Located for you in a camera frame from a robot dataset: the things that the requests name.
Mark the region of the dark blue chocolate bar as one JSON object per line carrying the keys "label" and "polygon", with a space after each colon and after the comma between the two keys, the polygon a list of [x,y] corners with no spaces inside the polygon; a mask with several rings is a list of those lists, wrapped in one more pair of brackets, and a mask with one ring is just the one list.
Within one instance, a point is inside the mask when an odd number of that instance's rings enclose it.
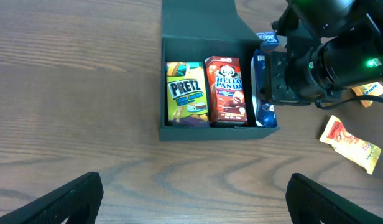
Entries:
{"label": "dark blue chocolate bar", "polygon": [[263,96],[261,90],[264,84],[265,69],[265,53],[257,49],[251,59],[252,105],[255,121],[258,127],[276,128],[274,105],[260,99]]}

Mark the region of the green Pretz snack box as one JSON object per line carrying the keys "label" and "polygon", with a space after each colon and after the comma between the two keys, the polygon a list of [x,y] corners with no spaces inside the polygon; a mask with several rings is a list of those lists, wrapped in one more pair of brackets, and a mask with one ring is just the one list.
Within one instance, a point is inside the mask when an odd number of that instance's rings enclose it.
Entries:
{"label": "green Pretz snack box", "polygon": [[201,62],[167,62],[167,117],[171,126],[206,128],[208,97]]}

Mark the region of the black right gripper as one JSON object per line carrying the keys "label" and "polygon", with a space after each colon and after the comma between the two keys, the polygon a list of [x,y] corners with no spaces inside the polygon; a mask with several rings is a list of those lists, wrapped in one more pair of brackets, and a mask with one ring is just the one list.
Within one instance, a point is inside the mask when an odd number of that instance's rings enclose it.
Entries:
{"label": "black right gripper", "polygon": [[259,98],[273,105],[307,106],[317,100],[334,103],[341,90],[332,90],[320,55],[321,37],[314,30],[314,20],[303,10],[307,2],[290,2],[281,17],[272,23],[277,37],[287,40],[286,52],[275,50],[265,57],[265,72]]}

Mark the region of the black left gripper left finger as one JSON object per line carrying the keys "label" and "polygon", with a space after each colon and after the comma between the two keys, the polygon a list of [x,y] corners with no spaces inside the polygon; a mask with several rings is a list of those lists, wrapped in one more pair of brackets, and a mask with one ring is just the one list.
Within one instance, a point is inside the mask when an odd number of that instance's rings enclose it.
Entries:
{"label": "black left gripper left finger", "polygon": [[0,217],[2,224],[94,224],[103,199],[97,172],[88,172],[54,191]]}

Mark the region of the red Hello Panda box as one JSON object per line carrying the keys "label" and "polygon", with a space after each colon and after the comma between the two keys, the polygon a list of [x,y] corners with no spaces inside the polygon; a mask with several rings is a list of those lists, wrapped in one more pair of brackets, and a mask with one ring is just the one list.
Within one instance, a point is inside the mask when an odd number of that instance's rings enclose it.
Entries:
{"label": "red Hello Panda box", "polygon": [[246,99],[238,58],[212,56],[205,60],[210,86],[211,124],[245,126]]}

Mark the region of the black gift box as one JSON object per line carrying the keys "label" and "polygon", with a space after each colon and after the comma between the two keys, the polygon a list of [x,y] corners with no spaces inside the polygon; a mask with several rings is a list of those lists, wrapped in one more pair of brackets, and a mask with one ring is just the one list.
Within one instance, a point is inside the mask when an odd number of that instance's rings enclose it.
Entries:
{"label": "black gift box", "polygon": [[263,139],[278,128],[256,125],[251,100],[251,59],[259,48],[256,33],[239,17],[233,0],[162,0],[161,63],[203,62],[210,56],[238,58],[246,93],[246,126],[196,128],[173,126],[168,121],[167,87],[161,74],[160,140]]}

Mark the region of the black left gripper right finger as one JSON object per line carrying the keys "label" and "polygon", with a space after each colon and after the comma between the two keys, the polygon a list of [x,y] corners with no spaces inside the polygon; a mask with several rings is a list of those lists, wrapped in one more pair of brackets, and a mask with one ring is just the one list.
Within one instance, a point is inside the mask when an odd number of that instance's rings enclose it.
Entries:
{"label": "black left gripper right finger", "polygon": [[293,224],[383,224],[383,218],[300,173],[292,174],[285,199]]}

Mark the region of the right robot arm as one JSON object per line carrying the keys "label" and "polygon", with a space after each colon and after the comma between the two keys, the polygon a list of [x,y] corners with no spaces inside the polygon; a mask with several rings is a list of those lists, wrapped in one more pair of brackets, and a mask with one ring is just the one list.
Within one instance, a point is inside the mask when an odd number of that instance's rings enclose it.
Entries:
{"label": "right robot arm", "polygon": [[258,98],[330,110],[343,91],[383,82],[383,1],[287,0],[272,23],[286,52],[265,58]]}

